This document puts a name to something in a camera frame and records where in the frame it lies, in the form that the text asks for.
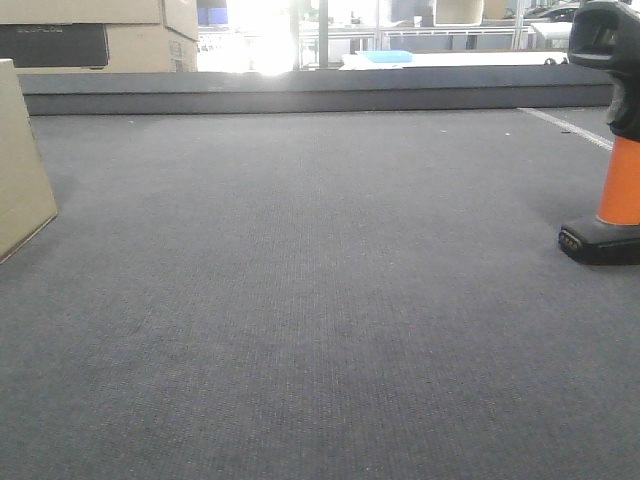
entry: gray carpet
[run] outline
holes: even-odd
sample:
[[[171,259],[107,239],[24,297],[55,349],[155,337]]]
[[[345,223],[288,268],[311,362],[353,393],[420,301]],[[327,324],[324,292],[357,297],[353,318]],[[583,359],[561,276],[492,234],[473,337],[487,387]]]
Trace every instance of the gray carpet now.
[[[0,267],[0,478],[640,478],[640,268],[556,247],[604,150],[518,111],[32,123],[61,213]]]

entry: white line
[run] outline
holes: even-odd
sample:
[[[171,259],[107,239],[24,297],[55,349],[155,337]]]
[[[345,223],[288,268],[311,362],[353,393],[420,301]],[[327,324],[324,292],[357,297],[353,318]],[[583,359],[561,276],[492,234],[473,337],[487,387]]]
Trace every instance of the white line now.
[[[533,115],[534,117],[538,117],[546,122],[553,123],[557,127],[560,127],[568,132],[575,133],[576,135],[581,136],[585,140],[588,140],[591,143],[599,146],[600,148],[608,150],[609,152],[613,150],[613,142],[611,140],[607,140],[606,138],[601,137],[600,135],[596,135],[589,130],[580,128],[573,123],[565,122],[564,120],[560,120],[559,118],[541,112],[540,110],[536,110],[535,108],[518,108],[518,110],[528,113],[529,115]]]

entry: orange scanner grip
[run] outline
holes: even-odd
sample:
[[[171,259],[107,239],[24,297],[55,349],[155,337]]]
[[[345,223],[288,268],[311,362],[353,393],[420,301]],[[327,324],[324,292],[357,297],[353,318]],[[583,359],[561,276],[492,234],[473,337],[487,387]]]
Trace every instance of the orange scanner grip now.
[[[615,225],[640,224],[640,142],[616,136],[598,218]]]

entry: blue object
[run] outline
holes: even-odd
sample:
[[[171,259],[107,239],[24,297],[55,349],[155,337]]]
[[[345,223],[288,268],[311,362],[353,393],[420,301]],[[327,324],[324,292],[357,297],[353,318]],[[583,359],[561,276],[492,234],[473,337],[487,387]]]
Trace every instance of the blue object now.
[[[206,8],[198,8],[198,25],[209,25],[209,12]]]
[[[226,8],[209,9],[209,25],[226,25],[229,23],[229,16]]]
[[[360,52],[375,63],[407,63],[413,61],[413,54],[405,50],[368,50]]]

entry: box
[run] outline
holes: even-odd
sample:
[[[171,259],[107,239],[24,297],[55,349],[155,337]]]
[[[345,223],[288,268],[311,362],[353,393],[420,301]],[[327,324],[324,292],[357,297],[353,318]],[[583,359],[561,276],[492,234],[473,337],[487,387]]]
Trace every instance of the box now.
[[[484,0],[435,0],[433,25],[436,27],[473,27],[482,23]]]
[[[484,0],[484,18],[501,20],[507,13],[507,0]]]
[[[187,38],[198,40],[196,0],[164,0],[163,5],[164,25]]]
[[[90,68],[20,68],[19,73],[197,71],[197,42],[162,25],[107,25],[109,63]]]
[[[58,213],[11,60],[0,60],[0,263]]]
[[[0,0],[0,24],[164,25],[198,39],[196,0]]]
[[[168,3],[179,0],[168,0]],[[162,23],[162,0],[2,0],[0,23]]]

